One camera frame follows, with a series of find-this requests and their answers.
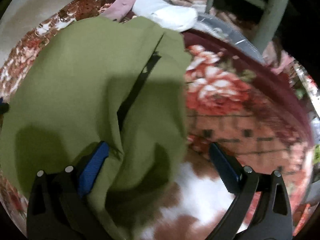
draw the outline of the red floral pattern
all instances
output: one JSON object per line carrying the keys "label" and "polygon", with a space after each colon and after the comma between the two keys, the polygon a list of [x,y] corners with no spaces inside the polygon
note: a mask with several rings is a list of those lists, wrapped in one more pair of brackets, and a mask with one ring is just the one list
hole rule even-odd
{"label": "red floral pattern", "polygon": [[26,235],[28,200],[21,195],[0,171],[0,202],[15,225]]}
{"label": "red floral pattern", "polygon": [[250,86],[235,74],[220,69],[220,57],[204,51],[199,45],[189,51],[195,56],[187,68],[187,107],[199,114],[226,115],[243,109],[243,102],[249,98]]}

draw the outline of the fabric fold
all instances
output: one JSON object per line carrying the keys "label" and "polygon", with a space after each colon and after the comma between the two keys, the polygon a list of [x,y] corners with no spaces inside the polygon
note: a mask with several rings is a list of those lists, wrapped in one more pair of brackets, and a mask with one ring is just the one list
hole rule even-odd
{"label": "fabric fold", "polygon": [[[117,111],[154,52],[160,59],[120,132]],[[190,60],[179,33],[143,17],[124,25],[96,17],[62,30],[12,98],[0,144],[5,176],[29,196],[37,171],[59,172],[105,141],[109,157],[88,204],[115,239],[133,239],[186,152]]]}

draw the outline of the metal screw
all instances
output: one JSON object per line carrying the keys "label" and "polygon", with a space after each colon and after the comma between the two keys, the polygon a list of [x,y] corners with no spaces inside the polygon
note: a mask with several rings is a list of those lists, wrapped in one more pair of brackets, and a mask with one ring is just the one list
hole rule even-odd
{"label": "metal screw", "polygon": [[73,171],[73,167],[72,166],[68,166],[64,170],[65,170],[65,172],[70,173],[71,171]]}
{"label": "metal screw", "polygon": [[274,171],[274,174],[276,175],[276,177],[281,177],[280,171]]}
{"label": "metal screw", "polygon": [[41,177],[44,174],[44,171],[38,171],[37,176]]}
{"label": "metal screw", "polygon": [[252,168],[249,167],[249,166],[244,166],[243,169],[244,169],[244,171],[245,171],[246,173],[251,173],[251,172],[252,172]]}

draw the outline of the crumpled clothing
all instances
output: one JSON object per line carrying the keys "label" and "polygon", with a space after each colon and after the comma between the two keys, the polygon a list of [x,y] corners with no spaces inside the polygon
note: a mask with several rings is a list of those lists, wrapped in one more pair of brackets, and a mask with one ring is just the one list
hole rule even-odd
{"label": "crumpled clothing", "polygon": [[[230,14],[227,19],[235,17]],[[205,239],[223,217],[233,195],[207,161],[210,141],[219,140],[243,165],[258,172],[282,171],[292,210],[311,176],[310,127],[303,108],[290,107],[296,104],[290,88],[236,48],[208,36],[192,30],[184,36],[194,57],[185,75],[189,150],[155,223],[144,230],[142,239]],[[232,64],[222,63],[230,57]],[[272,125],[267,121],[270,114],[276,117]],[[241,230],[250,222],[258,200],[257,194]]]}
{"label": "crumpled clothing", "polygon": [[116,0],[100,15],[105,16],[110,20],[120,21],[128,14],[135,1],[136,0]]}
{"label": "crumpled clothing", "polygon": [[3,173],[28,197],[39,170],[63,171],[105,141],[109,156],[86,200],[113,239],[137,239],[186,153],[190,59],[179,33],[143,17],[125,24],[94,17],[65,28],[12,98],[1,133]]}

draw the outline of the clothing pile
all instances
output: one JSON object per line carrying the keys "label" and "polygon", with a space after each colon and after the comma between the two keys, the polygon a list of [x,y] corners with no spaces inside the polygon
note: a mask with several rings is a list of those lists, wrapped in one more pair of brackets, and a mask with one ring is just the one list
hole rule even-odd
{"label": "clothing pile", "polygon": [[59,172],[101,140],[112,150],[87,201],[114,239],[205,239],[234,199],[208,162],[211,142],[256,172],[280,170],[292,210],[300,204],[313,139],[292,89],[193,29],[195,8],[154,1],[74,0],[12,49],[0,69],[0,97],[11,106],[0,186],[12,187],[0,200],[13,220],[26,219],[22,195],[39,170]]}

